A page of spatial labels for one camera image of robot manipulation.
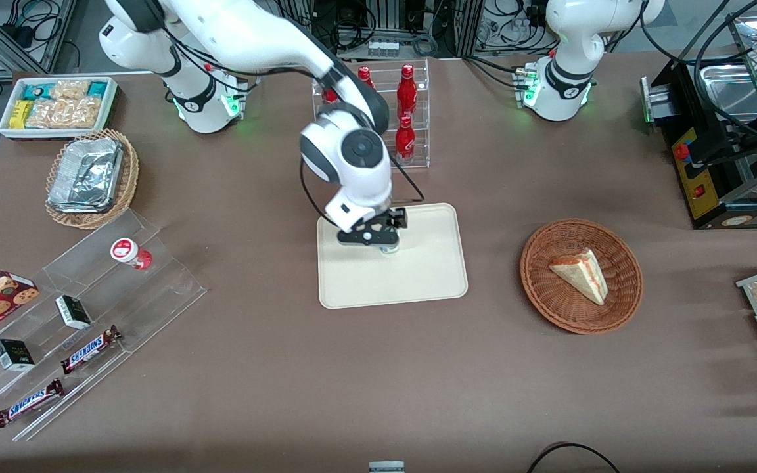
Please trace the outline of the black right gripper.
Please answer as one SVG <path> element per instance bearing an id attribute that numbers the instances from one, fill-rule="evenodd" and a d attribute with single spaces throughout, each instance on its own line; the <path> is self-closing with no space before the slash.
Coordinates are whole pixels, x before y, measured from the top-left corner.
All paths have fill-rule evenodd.
<path id="1" fill-rule="evenodd" d="M 401 242 L 399 229 L 406 229 L 407 224 L 406 209 L 389 209 L 368 221 L 361 219 L 349 233 L 339 231 L 338 242 L 343 245 L 377 246 L 381 252 L 386 252 L 387 246 L 398 250 Z"/>

